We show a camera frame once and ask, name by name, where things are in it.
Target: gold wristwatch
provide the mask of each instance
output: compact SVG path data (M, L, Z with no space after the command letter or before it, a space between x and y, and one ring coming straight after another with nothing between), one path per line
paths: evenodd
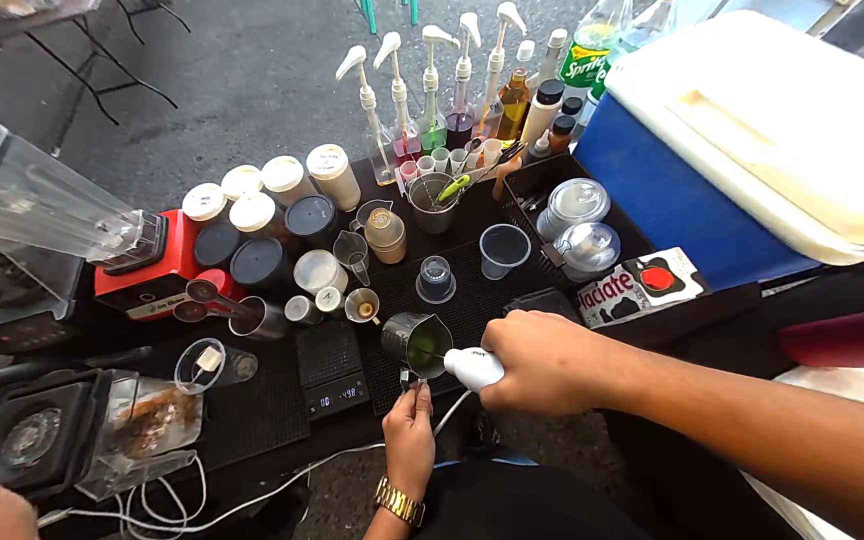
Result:
M412 527L420 527L423 524L423 516L426 515L426 505L415 502L396 489L389 483L387 475L382 476L375 489L375 507L385 507L385 510L389 510Z

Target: white cooler lid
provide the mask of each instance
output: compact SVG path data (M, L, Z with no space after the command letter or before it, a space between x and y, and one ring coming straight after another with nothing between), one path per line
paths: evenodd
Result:
M864 59L725 13L618 59L610 94L803 255L864 261Z

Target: cooler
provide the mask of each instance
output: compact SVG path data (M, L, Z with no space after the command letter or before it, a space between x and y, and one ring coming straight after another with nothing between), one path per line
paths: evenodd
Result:
M606 88L573 155L713 290L864 261L864 59L735 11L621 57Z

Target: person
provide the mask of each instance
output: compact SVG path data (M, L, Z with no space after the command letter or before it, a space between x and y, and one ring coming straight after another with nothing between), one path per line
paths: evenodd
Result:
M864 539L864 403L692 365L539 311L490 321L482 347L505 368L480 392L487 410L563 415L608 409L641 416L691 437ZM379 506L366 540L647 540L617 508L564 471L488 459L433 473L432 413L424 384L403 393L382 421L383 484L402 503L392 507L425 504L422 523L413 527ZM35 512L0 486L0 540L35 538Z

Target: metal stand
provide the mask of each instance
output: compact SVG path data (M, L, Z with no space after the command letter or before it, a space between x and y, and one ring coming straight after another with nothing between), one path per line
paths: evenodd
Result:
M111 92L123 91L125 89L130 89L132 87L145 87L146 89L149 89L150 91L155 92L156 94L162 96L162 99L169 102L169 105L171 105L173 108L175 108L175 109L179 108L179 105L176 104L176 102L172 101L172 98L165 95L164 93L162 93L161 90L152 86L150 83L146 82L145 80L139 79L138 77L133 75L128 69L126 69L126 66L122 65L122 62L120 62L111 52L109 52L109 49L107 49L105 47L105 45L102 44L101 41L99 41L94 35L92 35L92 32L89 29L88 21L80 20L78 18L73 18L72 24L74 24L76 26L76 28L78 28L78 30L80 30L83 34L85 34L85 37L88 38L88 40L91 44L91 47L92 47L91 53L85 59L85 61L82 63L81 67L78 69L72 67L65 60L63 60L61 57L59 57L59 55L57 55L52 49L50 49L48 47L48 45L43 43L41 40L39 40L38 37L36 37L34 34L32 34L32 32L30 30L25 30L25 35L28 36L29 39L32 40L33 43L35 43L43 51L45 51L46 54L48 54L50 57L52 57L63 68L65 68L66 71L71 73L73 77L78 79L78 81L80 83L82 83L83 86L85 86L85 88L92 94L92 97L95 98L95 103L96 103L96 105L99 106L99 111L102 111L102 114L105 115L105 117L108 118L113 124L115 124L116 126L121 125L118 120L116 120L111 114L109 114L109 112L106 110L105 106L102 104L102 97L101 97L102 94L108 94ZM94 59L96 57L104 58L104 59L112 62L117 68L122 70L122 72L126 74L126 77L131 79L131 81L125 82L123 84L117 84L115 86L109 86L106 88L98 88L97 89L94 86L92 86L92 84L89 82L89 79L87 79L86 77L84 77L82 75L82 70L84 70L91 63L92 59Z
M185 31L189 34L192 34L192 29L189 28L189 25L186 24L186 21L183 20L177 13L175 13L169 6L166 6L162 2L155 0L150 5L140 7L138 9L129 10L128 7L122 2L122 0L115 0L118 3L119 7L122 8L122 11L125 12L126 18L128 19L128 28L132 30L132 34L135 35L135 38L138 40L138 43L142 43L145 45L145 41L142 39L142 36L138 34L136 31L136 25L133 24L132 18L133 16L138 16L142 14L146 14L149 12L154 12L155 10L163 10L165 13L174 17L183 27L185 27Z

